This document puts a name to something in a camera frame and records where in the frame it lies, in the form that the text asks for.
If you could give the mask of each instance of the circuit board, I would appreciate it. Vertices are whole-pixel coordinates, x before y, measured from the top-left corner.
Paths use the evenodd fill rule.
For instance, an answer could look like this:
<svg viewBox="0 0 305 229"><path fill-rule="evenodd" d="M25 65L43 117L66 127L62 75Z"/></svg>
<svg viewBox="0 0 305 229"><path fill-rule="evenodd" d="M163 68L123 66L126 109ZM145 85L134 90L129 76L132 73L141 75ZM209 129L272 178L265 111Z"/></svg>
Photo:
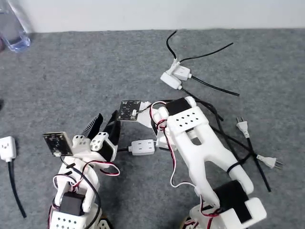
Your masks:
<svg viewBox="0 0 305 229"><path fill-rule="evenodd" d="M66 132L53 132L42 135L53 156L72 156Z"/></svg>
<svg viewBox="0 0 305 229"><path fill-rule="evenodd" d="M136 121L140 110L140 100L123 100L119 110L119 120Z"/></svg>

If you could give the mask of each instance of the plastic bottle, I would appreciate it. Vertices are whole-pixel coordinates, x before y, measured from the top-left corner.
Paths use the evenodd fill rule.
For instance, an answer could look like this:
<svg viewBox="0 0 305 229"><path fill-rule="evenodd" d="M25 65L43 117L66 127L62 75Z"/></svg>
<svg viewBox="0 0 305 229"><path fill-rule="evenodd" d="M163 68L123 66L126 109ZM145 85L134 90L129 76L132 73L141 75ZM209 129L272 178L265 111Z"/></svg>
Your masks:
<svg viewBox="0 0 305 229"><path fill-rule="evenodd" d="M7 0L0 0L0 37L13 52L21 52L31 43Z"/></svg>

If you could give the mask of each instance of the red and white wire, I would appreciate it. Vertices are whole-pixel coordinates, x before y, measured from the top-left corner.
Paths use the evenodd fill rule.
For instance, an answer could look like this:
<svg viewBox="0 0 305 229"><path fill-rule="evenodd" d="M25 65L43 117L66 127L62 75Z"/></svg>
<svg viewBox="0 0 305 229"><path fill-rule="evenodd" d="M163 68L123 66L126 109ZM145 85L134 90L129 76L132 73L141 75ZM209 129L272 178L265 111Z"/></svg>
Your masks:
<svg viewBox="0 0 305 229"><path fill-rule="evenodd" d="M203 209L203 198L202 198L202 195L200 195L200 212L201 212L201 214L203 216L212 217L212 218L219 216L219 214L217 214L215 212L214 213L210 213L210 214L205 214L205 213L202 212L202 209Z"/></svg>
<svg viewBox="0 0 305 229"><path fill-rule="evenodd" d="M153 119L153 106L155 106L156 104L163 104L163 105L166 105L166 102L163 102L163 101L154 102L154 103L151 105L151 107L149 108L149 115L150 115L152 121L153 121L155 124L157 124L157 123L156 123L155 120Z"/></svg>
<svg viewBox="0 0 305 229"><path fill-rule="evenodd" d="M58 182L57 182L57 177L64 177L68 183L71 185L71 189L70 191L71 192L74 192L76 191L75 190L75 184L76 184L76 180L74 178L72 178L71 176L68 176L68 175L65 175L65 174L56 174L54 177L53 177L53 185L56 189L58 189Z"/></svg>
<svg viewBox="0 0 305 229"><path fill-rule="evenodd" d="M93 160L93 161L87 162L87 163L84 165L83 169L82 169L82 173L84 173L86 167L87 167L88 165L90 165L90 164L103 164L103 165L109 165L109 166L114 167L114 168L117 170L116 173L109 173L109 172L106 172L106 171L100 169L100 171L101 171L102 173L104 173L105 175L107 175L107 176L116 177L116 176L119 176L119 175L121 174L120 169L119 169L114 163L108 162L108 161L97 161L97 160ZM73 185L73 187L78 187L78 185L82 182L82 180L83 180L83 179L81 178L75 185Z"/></svg>
<svg viewBox="0 0 305 229"><path fill-rule="evenodd" d="M170 179L170 184L171 184L171 186L174 187L174 188L177 188L177 187L179 187L179 186L181 186L181 185L190 185L190 186L196 187L194 184L192 184L192 183L190 183L190 182L187 182L187 181L181 182L181 183L179 183L178 185L174 185L174 184L173 184L173 176L175 175L176 167L177 167L177 165L176 165L176 156L175 156L175 153L174 153L174 151L173 151L173 148L172 148L172 146L171 146L171 144L170 144L170 142L169 142L169 139L168 139L168 137L167 137L167 135L166 135L166 133L165 133L165 129L164 129L163 132L164 132L164 136L165 136L165 139L166 139L166 143L167 143L167 146L168 146L168 148L169 148L169 150L170 150L170 152L171 152L171 156L172 156L172 160L173 160L173 173L172 173L172 176L171 176L171 179Z"/></svg>

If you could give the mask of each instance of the power outlet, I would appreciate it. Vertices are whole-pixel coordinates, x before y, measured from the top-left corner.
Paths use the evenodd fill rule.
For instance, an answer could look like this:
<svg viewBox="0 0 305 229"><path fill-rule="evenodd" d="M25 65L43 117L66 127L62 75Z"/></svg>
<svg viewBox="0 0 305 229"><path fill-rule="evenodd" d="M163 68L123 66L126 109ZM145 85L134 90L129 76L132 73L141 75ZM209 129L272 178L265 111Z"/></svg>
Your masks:
<svg viewBox="0 0 305 229"><path fill-rule="evenodd" d="M154 143L152 139L140 140L132 142L129 151L134 156L152 155L154 154Z"/></svg>
<svg viewBox="0 0 305 229"><path fill-rule="evenodd" d="M6 162L16 158L16 144L13 137L0 138L0 158Z"/></svg>

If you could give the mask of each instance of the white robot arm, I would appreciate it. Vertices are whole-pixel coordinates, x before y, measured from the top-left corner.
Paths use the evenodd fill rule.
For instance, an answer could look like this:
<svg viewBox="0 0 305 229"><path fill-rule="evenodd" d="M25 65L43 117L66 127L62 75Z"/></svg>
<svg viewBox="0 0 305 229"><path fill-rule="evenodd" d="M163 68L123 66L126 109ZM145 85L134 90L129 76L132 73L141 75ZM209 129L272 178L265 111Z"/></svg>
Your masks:
<svg viewBox="0 0 305 229"><path fill-rule="evenodd" d="M212 189L206 179L204 163L211 161L227 171L228 168L237 163L237 160L210 128L207 118L196 105L195 100L192 97L186 97L184 101L180 100L179 102L182 104L176 103L166 108L163 106L152 112L152 118L156 123L166 120L165 129L157 134L159 138L157 142L162 144L161 139L165 134L170 139L169 142L177 148L189 169L189 176L195 185L196 194L201 196L207 205L212 206L212 209L206 211L206 214L210 214L219 208L224 208L224 199L237 197L234 193L232 193L232 197L230 194L220 195L222 196L220 200L217 192ZM199 145L192 142L194 138L198 138ZM223 193L225 189L227 192L231 192L232 190L228 190L228 188L232 187L234 190L234 188L241 186L242 189L239 192L245 197L245 201L239 205L246 206L243 209L248 210L248 218L240 219L243 216L240 217L239 212L237 214L234 208L226 206L227 209L224 209L215 218L213 224L217 228L223 229L244 229L264 219L266 211L261 201L258 198L247 199L247 195L253 192L254 187L244 169L240 165L236 165L230 170L229 176L232 180L238 181L234 183L235 187L230 186L233 185L230 183L226 187L218 189L218 193ZM204 211L200 210L201 207L196 206L190 211L191 218L199 224L196 225L197 228L207 225L209 219L202 214Z"/></svg>
<svg viewBox="0 0 305 229"><path fill-rule="evenodd" d="M111 228L108 220L102 218L98 195L100 183L93 168L97 167L109 176L120 174L112 163L117 152L120 121L117 121L117 114L113 115L104 129L107 132L99 132L101 124L100 115L88 125L90 128L83 132L84 135L74 136L72 142L65 132L43 135L54 156L66 156L61 159L60 170L53 178L57 193L49 212L49 229ZM109 167L117 172L106 172Z"/></svg>

